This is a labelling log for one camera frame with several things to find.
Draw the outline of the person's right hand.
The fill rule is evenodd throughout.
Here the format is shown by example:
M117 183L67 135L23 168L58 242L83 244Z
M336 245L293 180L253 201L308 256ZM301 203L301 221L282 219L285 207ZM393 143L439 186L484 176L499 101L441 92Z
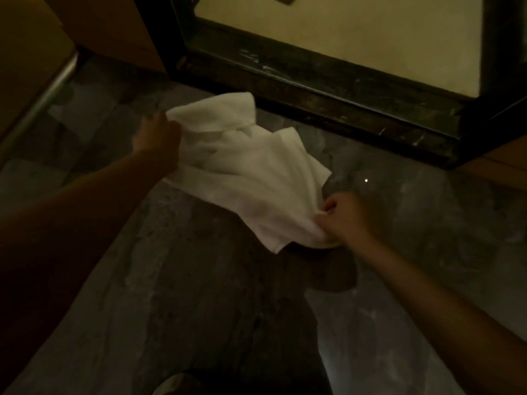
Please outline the person's right hand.
M334 193L325 200L318 214L332 214L338 219L338 232L326 233L354 251L378 240L367 207L355 192Z

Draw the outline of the person's left hand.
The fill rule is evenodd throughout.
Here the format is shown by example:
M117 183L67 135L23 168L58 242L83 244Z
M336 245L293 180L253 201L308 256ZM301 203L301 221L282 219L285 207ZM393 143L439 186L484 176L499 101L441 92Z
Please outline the person's left hand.
M158 110L142 117L132 139L132 153L157 160L171 173L177 169L181 139L182 126L169 120L165 111Z

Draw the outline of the white towel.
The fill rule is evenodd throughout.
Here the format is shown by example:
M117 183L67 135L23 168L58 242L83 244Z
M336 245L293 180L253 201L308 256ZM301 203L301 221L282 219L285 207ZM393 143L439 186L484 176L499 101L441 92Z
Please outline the white towel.
M293 127L256 123L254 97L234 92L167 111L182 126L177 170L166 182L237 214L270 252L290 243L339 245L313 220L332 172L310 156Z

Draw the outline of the person's left forearm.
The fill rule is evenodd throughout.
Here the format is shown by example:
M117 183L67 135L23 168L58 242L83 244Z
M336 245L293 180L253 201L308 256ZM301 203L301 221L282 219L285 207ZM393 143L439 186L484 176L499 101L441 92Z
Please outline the person's left forearm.
M0 392L56 329L178 152L134 151L0 219Z

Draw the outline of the person's right forearm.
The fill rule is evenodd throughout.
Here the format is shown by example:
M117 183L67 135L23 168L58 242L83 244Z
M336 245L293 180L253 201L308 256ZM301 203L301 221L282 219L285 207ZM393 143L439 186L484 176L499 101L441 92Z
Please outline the person's right forearm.
M472 395L527 395L527 342L374 236L343 242L376 271Z

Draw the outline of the dark marble door threshold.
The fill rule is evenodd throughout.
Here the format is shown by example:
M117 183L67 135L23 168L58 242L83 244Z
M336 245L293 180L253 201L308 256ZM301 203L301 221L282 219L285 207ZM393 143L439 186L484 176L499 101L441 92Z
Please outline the dark marble door threshold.
M458 164L459 94L197 19L181 72L211 92L250 92L257 106L396 154Z

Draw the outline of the person's shoe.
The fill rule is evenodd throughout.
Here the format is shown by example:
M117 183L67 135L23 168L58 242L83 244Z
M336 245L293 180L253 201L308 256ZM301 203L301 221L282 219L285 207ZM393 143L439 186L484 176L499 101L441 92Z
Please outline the person's shoe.
M201 383L188 373L178 373L164 380L151 395L198 395Z

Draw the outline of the wooden door with metal bar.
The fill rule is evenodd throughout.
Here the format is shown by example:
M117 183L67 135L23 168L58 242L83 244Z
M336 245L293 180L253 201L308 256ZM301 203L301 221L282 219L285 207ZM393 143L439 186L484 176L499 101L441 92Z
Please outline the wooden door with metal bar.
M0 0L0 166L69 80L77 57L45 0Z

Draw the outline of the dark door frame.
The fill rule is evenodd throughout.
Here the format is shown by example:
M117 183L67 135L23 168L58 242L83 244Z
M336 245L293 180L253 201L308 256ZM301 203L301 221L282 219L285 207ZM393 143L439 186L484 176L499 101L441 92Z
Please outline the dark door frame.
M458 115L449 168L527 134L527 0L483 0L480 94Z

